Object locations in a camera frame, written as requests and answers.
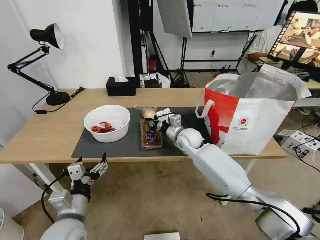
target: bag handle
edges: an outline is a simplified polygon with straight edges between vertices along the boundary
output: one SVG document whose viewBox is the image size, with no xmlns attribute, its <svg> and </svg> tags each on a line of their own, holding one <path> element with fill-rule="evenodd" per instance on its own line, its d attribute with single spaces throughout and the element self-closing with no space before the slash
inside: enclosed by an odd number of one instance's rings
<svg viewBox="0 0 320 240">
<path fill-rule="evenodd" d="M 203 93 L 204 93 L 204 90 L 202 90 L 202 92 L 200 93 L 200 96 L 199 96 L 199 98 L 198 98 L 198 100 L 197 100 L 197 104 L 196 104 L 195 114 L 196 114 L 197 118 L 204 118 L 205 116 L 207 116 L 207 115 L 208 115 L 208 112 L 209 112 L 209 110 L 210 110 L 210 107 L 211 107 L 211 106 L 214 106 L 214 101 L 212 101 L 212 100 L 209 99 L 209 100 L 207 101 L 206 105 L 204 106 L 204 109 L 203 109 L 203 111 L 202 111 L 202 114 L 199 115 L 198 109 L 199 109 L 200 101 L 201 101 L 201 99 L 202 99 L 202 97 L 203 97 Z"/>
</svg>

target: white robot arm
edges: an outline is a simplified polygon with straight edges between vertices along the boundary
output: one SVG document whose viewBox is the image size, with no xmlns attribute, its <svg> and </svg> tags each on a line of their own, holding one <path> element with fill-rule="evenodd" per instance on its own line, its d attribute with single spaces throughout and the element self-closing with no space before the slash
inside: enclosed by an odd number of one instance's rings
<svg viewBox="0 0 320 240">
<path fill-rule="evenodd" d="M 184 129 L 179 114 L 162 112 L 154 118 L 159 117 L 161 122 L 153 122 L 152 125 L 189 155 L 196 168 L 222 194 L 231 196 L 232 199 L 228 201 L 247 203 L 244 206 L 253 211 L 263 210 L 257 217 L 256 224 L 267 239 L 284 240 L 309 235 L 314 224 L 300 209 L 278 193 L 252 186 L 244 169 L 237 162 L 216 145 L 203 144 L 203 138 L 197 130 Z M 46 230 L 41 240 L 87 240 L 83 222 L 86 206 L 90 201 L 90 188 L 107 167 L 105 154 L 101 163 L 89 171 L 82 165 L 81 158 L 69 165 L 72 189 L 70 192 L 63 190 L 51 194 L 49 202 L 58 212 L 58 221 Z"/>
<path fill-rule="evenodd" d="M 91 198 L 91 186 L 107 171 L 106 153 L 101 163 L 86 170 L 82 157 L 68 166 L 71 190 L 53 192 L 49 203 L 57 210 L 57 221 L 48 228 L 41 240 L 87 240 L 85 214 Z"/>
<path fill-rule="evenodd" d="M 222 194 L 236 199 L 235 201 L 251 201 L 252 203 L 244 206 L 253 211 L 264 209 L 256 219 L 256 224 L 268 239 L 282 240 L 309 235 L 314 223 L 300 209 L 276 192 L 252 186 L 244 169 L 236 161 L 216 145 L 203 144 L 203 138 L 197 130 L 184 129 L 179 114 L 170 114 L 167 117 L 169 124 L 162 122 L 161 131 L 175 146 L 192 158 L 196 168 L 212 185 Z"/>
</svg>

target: white box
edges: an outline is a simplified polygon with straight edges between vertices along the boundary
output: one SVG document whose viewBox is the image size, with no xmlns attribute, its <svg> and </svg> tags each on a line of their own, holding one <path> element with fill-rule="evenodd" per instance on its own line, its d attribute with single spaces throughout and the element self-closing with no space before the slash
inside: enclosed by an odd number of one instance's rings
<svg viewBox="0 0 320 240">
<path fill-rule="evenodd" d="M 180 234 L 176 233 L 162 233 L 144 235 L 144 240 L 180 240 Z"/>
<path fill-rule="evenodd" d="M 320 142 L 318 140 L 308 142 L 312 140 L 313 137 L 310 137 L 309 135 L 304 134 L 303 132 L 300 132 L 298 130 L 283 130 L 280 133 L 278 133 L 278 136 L 283 137 L 280 146 L 284 150 L 291 153 L 296 158 L 300 158 L 304 161 L 312 160 L 312 155 L 314 151 L 320 151 Z"/>
</svg>

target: tripod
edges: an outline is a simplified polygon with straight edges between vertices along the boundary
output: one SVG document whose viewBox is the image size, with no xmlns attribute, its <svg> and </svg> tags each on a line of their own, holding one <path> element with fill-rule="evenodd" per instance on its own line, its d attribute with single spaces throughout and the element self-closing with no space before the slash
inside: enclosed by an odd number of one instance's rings
<svg viewBox="0 0 320 240">
<path fill-rule="evenodd" d="M 177 75 L 171 81 L 171 87 L 190 87 L 186 72 L 184 70 L 184 59 L 186 56 L 187 38 L 183 37 L 180 68 L 178 68 Z"/>
</svg>

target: black desk lamp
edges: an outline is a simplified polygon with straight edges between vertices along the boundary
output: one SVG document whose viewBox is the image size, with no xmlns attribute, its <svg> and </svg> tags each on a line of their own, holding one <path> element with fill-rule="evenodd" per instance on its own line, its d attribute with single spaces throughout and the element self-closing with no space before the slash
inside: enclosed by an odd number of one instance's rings
<svg viewBox="0 0 320 240">
<path fill-rule="evenodd" d="M 48 27 L 46 27 L 45 30 L 31 29 L 30 36 L 33 40 L 39 42 L 39 44 L 42 46 L 38 48 L 36 51 L 30 53 L 29 55 L 21 58 L 20 60 L 9 64 L 8 65 L 9 71 L 14 72 L 15 74 L 18 74 L 19 76 L 47 90 L 50 93 L 50 95 L 46 98 L 48 105 L 56 106 L 56 105 L 67 103 L 70 99 L 70 96 L 68 93 L 58 92 L 54 90 L 53 86 L 40 82 L 38 80 L 35 80 L 34 78 L 28 76 L 27 74 L 21 72 L 22 68 L 30 65 L 31 63 L 49 54 L 50 47 L 46 45 L 45 42 L 50 43 L 52 46 L 56 48 L 63 49 L 63 39 L 61 36 L 61 31 L 59 26 L 56 23 L 53 23 L 53 24 L 50 24 Z M 30 61 L 23 61 L 40 51 L 43 52 L 41 56 Z"/>
</svg>

